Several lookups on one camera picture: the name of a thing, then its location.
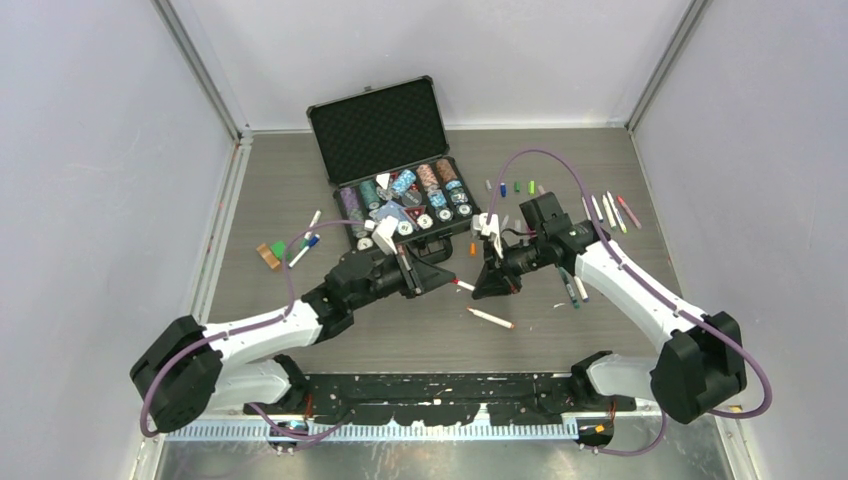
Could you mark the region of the orange cap white marker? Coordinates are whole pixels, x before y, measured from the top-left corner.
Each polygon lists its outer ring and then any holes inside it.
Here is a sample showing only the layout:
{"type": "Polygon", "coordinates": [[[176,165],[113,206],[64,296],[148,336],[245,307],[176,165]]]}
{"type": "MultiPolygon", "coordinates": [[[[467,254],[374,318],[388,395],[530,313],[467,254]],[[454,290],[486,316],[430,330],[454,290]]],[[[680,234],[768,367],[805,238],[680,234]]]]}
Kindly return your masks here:
{"type": "Polygon", "coordinates": [[[467,307],[466,310],[477,318],[481,318],[485,321],[488,321],[505,329],[512,330],[515,328],[515,325],[511,321],[505,320],[493,314],[472,307],[467,307]]]}

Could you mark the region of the dark green marker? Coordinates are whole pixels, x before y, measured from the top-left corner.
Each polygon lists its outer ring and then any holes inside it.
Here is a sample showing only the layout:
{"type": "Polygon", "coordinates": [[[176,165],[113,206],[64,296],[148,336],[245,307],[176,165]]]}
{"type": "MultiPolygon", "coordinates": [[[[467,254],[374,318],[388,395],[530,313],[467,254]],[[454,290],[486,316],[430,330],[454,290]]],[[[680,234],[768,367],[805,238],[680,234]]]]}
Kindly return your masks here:
{"type": "Polygon", "coordinates": [[[559,275],[560,275],[560,277],[561,277],[561,279],[562,279],[562,281],[563,281],[563,283],[564,283],[564,286],[565,286],[566,292],[567,292],[567,294],[568,294],[568,296],[569,296],[569,299],[570,299],[570,302],[571,302],[572,306],[573,306],[575,309],[579,309],[579,308],[580,308],[580,298],[579,298],[579,296],[578,296],[578,294],[577,294],[577,291],[576,291],[576,290],[575,290],[575,288],[574,288],[574,284],[572,283],[572,278],[571,278],[571,276],[570,276],[570,275],[567,273],[567,271],[566,271],[564,268],[562,268],[562,267],[559,267],[559,268],[558,268],[558,273],[559,273],[559,275]]]}

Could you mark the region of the purple cap white marker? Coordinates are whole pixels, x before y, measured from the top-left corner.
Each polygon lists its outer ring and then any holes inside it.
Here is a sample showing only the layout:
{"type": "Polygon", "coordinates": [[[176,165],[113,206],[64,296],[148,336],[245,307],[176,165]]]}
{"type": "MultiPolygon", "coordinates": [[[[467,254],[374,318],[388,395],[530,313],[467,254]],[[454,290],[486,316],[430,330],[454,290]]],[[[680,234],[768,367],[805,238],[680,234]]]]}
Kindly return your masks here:
{"type": "Polygon", "coordinates": [[[588,295],[588,292],[586,290],[586,287],[585,287],[583,281],[578,276],[574,276],[573,280],[574,280],[575,286],[577,288],[578,294],[580,296],[580,299],[583,302],[588,303],[590,301],[590,297],[588,295]]]}

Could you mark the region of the blue tip white marker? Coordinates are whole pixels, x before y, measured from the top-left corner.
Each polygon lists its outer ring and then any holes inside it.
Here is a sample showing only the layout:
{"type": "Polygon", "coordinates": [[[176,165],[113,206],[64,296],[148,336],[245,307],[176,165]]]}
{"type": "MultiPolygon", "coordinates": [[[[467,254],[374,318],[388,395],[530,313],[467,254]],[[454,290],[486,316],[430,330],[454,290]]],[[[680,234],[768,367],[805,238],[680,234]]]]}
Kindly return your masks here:
{"type": "Polygon", "coordinates": [[[300,260],[301,260],[301,259],[302,259],[302,258],[303,258],[303,257],[304,257],[304,256],[305,256],[305,255],[306,255],[306,254],[307,254],[307,253],[308,253],[308,252],[309,252],[309,251],[310,251],[310,250],[311,250],[311,249],[312,249],[312,248],[313,248],[313,247],[314,247],[314,246],[315,246],[315,245],[319,242],[319,241],[320,241],[320,235],[319,235],[319,234],[313,234],[313,236],[312,236],[312,238],[311,238],[311,240],[310,240],[309,244],[308,244],[308,245],[307,245],[304,249],[301,249],[301,248],[300,248],[300,250],[298,251],[298,253],[297,253],[297,254],[296,254],[296,255],[295,255],[295,256],[291,259],[291,261],[289,262],[288,267],[289,267],[290,269],[294,268],[294,267],[295,267],[295,266],[296,266],[296,265],[300,262],[300,260]]]}

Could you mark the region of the green tip white marker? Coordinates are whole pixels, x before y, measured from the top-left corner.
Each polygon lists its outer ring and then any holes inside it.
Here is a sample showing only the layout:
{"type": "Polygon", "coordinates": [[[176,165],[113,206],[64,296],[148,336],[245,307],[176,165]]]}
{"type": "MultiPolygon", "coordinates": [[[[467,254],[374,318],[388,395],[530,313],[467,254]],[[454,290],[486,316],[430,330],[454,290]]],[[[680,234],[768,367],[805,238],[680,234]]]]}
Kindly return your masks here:
{"type": "Polygon", "coordinates": [[[321,216],[322,216],[322,211],[320,209],[318,209],[314,212],[314,215],[309,222],[307,231],[306,231],[303,239],[301,240],[301,243],[300,243],[301,249],[304,249],[309,244],[309,242],[310,242],[310,240],[313,236],[313,228],[317,225],[318,221],[321,219],[321,216]]]}

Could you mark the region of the green cap white marker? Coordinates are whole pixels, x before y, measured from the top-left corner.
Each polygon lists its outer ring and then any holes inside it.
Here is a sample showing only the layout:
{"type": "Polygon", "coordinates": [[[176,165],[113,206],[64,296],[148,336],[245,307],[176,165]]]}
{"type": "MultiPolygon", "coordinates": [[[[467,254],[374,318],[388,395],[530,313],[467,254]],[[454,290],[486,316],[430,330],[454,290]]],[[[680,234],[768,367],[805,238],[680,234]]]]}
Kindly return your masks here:
{"type": "Polygon", "coordinates": [[[605,219],[606,219],[606,222],[608,224],[608,228],[611,229],[611,230],[616,230],[618,224],[617,224],[617,221],[616,221],[616,216],[614,215],[611,204],[608,200],[608,197],[606,195],[602,195],[601,199],[602,199],[602,204],[603,204],[603,208],[604,208],[604,212],[605,212],[605,219]]]}

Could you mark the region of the lime green cap marker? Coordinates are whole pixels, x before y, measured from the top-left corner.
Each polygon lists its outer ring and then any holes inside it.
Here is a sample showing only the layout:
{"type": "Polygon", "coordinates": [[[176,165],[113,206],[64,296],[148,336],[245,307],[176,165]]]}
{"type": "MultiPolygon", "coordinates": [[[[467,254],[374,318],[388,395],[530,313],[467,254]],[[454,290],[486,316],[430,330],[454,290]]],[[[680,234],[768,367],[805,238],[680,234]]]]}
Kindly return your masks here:
{"type": "Polygon", "coordinates": [[[615,200],[614,200],[614,198],[613,198],[613,196],[612,196],[612,193],[611,193],[610,191],[607,191],[607,192],[606,192],[606,197],[607,197],[607,201],[608,201],[608,203],[609,203],[609,205],[610,205],[610,209],[611,209],[611,211],[612,211],[612,216],[613,216],[613,218],[615,219],[615,222],[616,222],[616,223],[617,223],[617,225],[618,225],[618,229],[619,229],[619,230],[620,230],[623,234],[627,234],[627,233],[628,233],[628,230],[627,230],[626,224],[624,223],[624,221],[623,221],[623,217],[622,217],[622,215],[621,215],[620,211],[618,210],[618,208],[617,208],[617,206],[616,206],[616,204],[615,204],[615,200]]]}

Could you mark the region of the pink marker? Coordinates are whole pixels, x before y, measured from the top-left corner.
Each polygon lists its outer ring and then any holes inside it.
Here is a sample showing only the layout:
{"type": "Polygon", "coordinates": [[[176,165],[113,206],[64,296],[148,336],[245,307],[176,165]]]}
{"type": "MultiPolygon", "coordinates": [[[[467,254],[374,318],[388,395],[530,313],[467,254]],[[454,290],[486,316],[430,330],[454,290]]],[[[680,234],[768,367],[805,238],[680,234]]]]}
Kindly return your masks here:
{"type": "Polygon", "coordinates": [[[626,200],[625,200],[622,196],[618,196],[618,197],[617,197],[617,201],[618,201],[619,205],[623,208],[623,210],[625,211],[626,215],[627,215],[627,216],[628,216],[628,218],[631,220],[631,222],[633,223],[633,225],[634,225],[637,229],[642,229],[642,228],[643,228],[643,226],[642,226],[641,221],[640,221],[640,220],[639,220],[639,218],[635,215],[635,213],[634,213],[634,211],[631,209],[631,207],[627,204],[626,200]]]}

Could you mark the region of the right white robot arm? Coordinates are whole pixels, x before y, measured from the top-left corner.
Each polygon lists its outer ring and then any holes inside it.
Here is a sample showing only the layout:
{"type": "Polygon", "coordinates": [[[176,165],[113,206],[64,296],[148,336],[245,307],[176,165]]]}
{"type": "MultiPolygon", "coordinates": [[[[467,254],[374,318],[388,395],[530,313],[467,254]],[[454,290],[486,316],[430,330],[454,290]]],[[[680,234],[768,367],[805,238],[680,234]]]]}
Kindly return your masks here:
{"type": "Polygon", "coordinates": [[[496,216],[474,216],[484,267],[473,298],[516,294],[522,275],[562,268],[611,301],[656,350],[645,358],[599,352],[574,365],[570,392],[577,406],[591,411],[613,395],[640,398],[688,424],[746,389],[741,329],[731,315],[709,315],[674,295],[592,221],[573,222],[554,194],[520,209],[532,234],[513,245],[500,237],[496,216]]]}

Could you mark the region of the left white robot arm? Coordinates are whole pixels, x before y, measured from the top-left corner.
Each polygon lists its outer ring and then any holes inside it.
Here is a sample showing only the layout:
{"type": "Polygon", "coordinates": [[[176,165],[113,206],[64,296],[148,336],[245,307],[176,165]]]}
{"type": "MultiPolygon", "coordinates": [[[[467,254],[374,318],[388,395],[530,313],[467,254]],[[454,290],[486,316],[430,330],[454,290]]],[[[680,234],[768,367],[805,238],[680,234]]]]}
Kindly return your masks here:
{"type": "Polygon", "coordinates": [[[208,411],[248,403],[298,412],[307,398],[300,371],[281,352],[330,340],[356,310],[399,294],[416,298],[452,283],[455,273],[407,253],[376,258],[349,252],[322,283],[291,304],[242,320],[173,320],[130,370],[142,398],[146,437],[179,430],[208,411]]]}

